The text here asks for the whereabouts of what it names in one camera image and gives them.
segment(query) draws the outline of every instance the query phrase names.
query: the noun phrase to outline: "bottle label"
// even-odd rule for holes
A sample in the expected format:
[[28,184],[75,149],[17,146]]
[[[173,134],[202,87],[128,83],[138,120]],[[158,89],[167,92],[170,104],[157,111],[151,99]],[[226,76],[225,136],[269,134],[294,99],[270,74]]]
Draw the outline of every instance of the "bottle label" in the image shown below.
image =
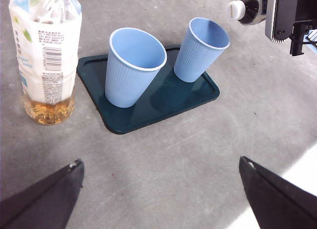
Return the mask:
[[39,23],[25,7],[10,7],[22,87],[33,101],[55,105],[72,95],[82,17],[62,24]]
[[267,0],[262,0],[262,13],[261,15],[266,15],[267,10]]

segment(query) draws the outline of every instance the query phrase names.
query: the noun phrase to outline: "plastic tray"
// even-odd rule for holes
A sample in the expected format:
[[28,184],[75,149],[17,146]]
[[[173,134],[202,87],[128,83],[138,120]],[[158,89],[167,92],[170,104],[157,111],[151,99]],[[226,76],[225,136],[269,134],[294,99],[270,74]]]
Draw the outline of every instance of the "plastic tray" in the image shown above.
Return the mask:
[[79,60],[77,73],[111,132],[125,134],[196,108],[219,96],[218,87],[206,72],[194,83],[178,79],[173,67],[179,46],[167,48],[166,51],[166,65],[137,103],[127,109],[112,105],[105,96],[107,55]]

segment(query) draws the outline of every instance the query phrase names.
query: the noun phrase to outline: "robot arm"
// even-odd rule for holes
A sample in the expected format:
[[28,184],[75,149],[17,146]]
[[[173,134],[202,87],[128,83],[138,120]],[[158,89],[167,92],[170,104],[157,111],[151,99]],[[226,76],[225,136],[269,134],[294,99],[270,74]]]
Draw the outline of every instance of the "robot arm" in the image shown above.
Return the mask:
[[[235,6],[234,2],[227,6],[227,13],[230,13],[230,17],[232,17],[229,17],[230,19],[234,19],[235,10],[241,10]],[[317,29],[317,0],[267,0],[267,3],[260,3],[259,7],[266,11],[265,35],[278,43],[290,38],[292,40],[291,55],[302,55],[304,54],[302,52],[304,44],[317,43],[316,41],[303,42],[304,36],[309,34],[310,30]],[[245,9],[248,8],[250,8],[248,4],[245,4]]]

